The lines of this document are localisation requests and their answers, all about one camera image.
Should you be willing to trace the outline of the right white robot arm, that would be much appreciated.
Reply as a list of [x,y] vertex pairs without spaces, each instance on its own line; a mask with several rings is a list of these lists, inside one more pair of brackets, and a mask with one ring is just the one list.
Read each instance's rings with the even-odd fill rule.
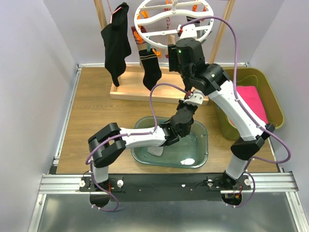
[[232,158],[222,174],[221,187],[234,189],[245,171],[249,159],[264,145],[275,127],[262,121],[240,97],[235,96],[233,82],[218,64],[207,64],[201,43],[194,38],[184,38],[168,45],[169,70],[181,75],[187,91],[179,100],[177,112],[169,120],[171,129],[185,137],[193,124],[193,115],[204,97],[209,97],[232,120],[239,138],[232,144]]

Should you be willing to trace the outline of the black sock tan stripes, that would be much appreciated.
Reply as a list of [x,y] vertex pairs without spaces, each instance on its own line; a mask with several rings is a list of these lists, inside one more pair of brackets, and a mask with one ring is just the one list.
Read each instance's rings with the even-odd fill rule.
[[140,60],[144,68],[143,84],[148,90],[157,84],[162,77],[157,55],[150,50],[144,49],[139,51]]

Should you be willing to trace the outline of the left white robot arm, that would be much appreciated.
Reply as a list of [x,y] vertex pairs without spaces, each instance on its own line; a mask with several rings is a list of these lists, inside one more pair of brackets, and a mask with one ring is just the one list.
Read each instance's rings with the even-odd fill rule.
[[86,164],[90,165],[93,177],[90,185],[97,191],[104,190],[108,180],[109,165],[127,149],[154,146],[170,146],[190,133],[193,115],[202,103],[193,98],[180,99],[177,112],[169,120],[145,129],[120,128],[117,123],[110,123],[88,139],[90,155]]

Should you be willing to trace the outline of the white round clip hanger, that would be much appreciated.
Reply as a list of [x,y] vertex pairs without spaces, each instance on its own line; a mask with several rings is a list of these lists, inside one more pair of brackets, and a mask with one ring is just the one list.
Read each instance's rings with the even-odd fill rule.
[[[186,17],[196,20],[187,22]],[[211,33],[214,24],[214,12],[205,0],[168,0],[161,5],[152,4],[150,0],[143,1],[136,9],[134,27],[147,44],[166,49],[167,43],[157,42],[159,36],[167,36],[170,42],[178,37],[177,28],[200,21],[197,29],[197,41],[204,42]]]

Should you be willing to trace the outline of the grey sock black stripes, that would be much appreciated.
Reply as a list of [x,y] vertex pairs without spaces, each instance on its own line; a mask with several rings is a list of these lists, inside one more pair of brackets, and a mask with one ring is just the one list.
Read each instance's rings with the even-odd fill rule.
[[150,153],[153,156],[156,156],[156,157],[162,156],[163,151],[164,151],[164,148],[161,147],[161,146],[159,146],[159,147],[157,147],[157,146],[147,147],[147,152]]

